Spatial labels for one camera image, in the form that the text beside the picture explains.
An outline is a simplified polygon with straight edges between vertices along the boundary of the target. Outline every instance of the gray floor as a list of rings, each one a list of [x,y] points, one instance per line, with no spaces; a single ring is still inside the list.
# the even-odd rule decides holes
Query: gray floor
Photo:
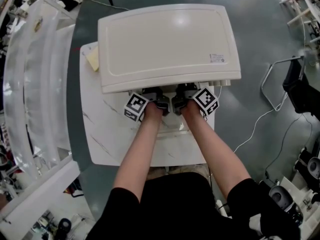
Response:
[[[108,0],[96,0],[109,3]],[[279,5],[279,0],[113,0],[114,5],[128,9],[166,4],[214,4],[225,6],[234,32],[241,65],[241,80],[223,87],[220,108],[216,112],[215,131],[234,150],[252,133],[257,118],[271,107],[260,93],[261,80],[269,65],[275,61],[303,53],[304,35],[300,24],[287,27],[292,19],[291,7]],[[79,86],[79,50],[84,44],[97,41],[97,20],[121,12],[119,9],[83,1],[73,40],[67,79],[67,119],[73,158],[78,162],[80,181],[93,216],[100,217],[107,202],[117,171],[114,166],[95,165],[91,162],[82,118]],[[275,68],[266,85],[273,102],[280,101],[282,82],[289,64]],[[308,66],[307,75],[312,84],[320,80],[319,70]],[[305,114],[313,124],[313,134],[308,147],[319,132],[319,122]],[[272,112],[257,124],[251,141],[240,147],[236,154],[252,178],[264,178],[266,166],[277,156],[283,136],[290,123],[299,115],[287,99],[280,112]],[[292,167],[300,149],[310,135],[311,127],[302,116],[288,132],[279,159],[269,168],[270,177],[290,178]]]

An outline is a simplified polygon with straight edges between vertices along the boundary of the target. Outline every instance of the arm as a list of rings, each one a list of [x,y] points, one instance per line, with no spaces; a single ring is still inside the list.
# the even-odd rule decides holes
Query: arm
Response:
[[[141,200],[163,111],[152,102],[115,176],[114,188],[131,191]]]
[[[201,116],[199,107],[191,100],[181,113],[191,130],[212,174],[225,198],[238,183],[249,179],[245,166]]]

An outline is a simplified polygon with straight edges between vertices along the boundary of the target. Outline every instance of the black shirt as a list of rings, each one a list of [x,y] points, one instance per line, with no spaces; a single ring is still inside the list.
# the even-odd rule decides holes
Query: black shirt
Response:
[[[300,230],[287,213],[260,191],[252,179],[236,185],[227,197],[232,219],[220,215],[215,197],[203,176],[195,172],[171,174],[144,185],[141,202],[130,191],[114,188],[101,218],[87,239],[109,239],[115,235],[157,238],[199,236],[210,239],[261,239],[249,221],[261,214],[264,236],[300,239]]]

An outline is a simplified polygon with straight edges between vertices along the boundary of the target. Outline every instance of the yellow sticky note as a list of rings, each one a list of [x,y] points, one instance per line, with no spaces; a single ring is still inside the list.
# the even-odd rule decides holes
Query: yellow sticky note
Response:
[[[90,52],[89,54],[87,54],[86,59],[88,60],[88,62],[90,63],[92,69],[94,71],[97,71],[99,69],[99,52],[98,52],[98,46],[96,48],[93,49],[92,52]]]

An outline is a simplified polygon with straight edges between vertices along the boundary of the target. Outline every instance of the hand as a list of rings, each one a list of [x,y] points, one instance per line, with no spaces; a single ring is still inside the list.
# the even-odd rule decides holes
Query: hand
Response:
[[[160,108],[157,108],[154,102],[149,102],[144,109],[143,120],[151,119],[155,121],[161,121],[163,113],[164,111]]]
[[[198,106],[198,104],[190,99],[186,106],[184,108],[181,109],[181,114],[183,115],[183,117],[186,117],[186,116],[197,116],[197,115],[200,115],[200,108]]]

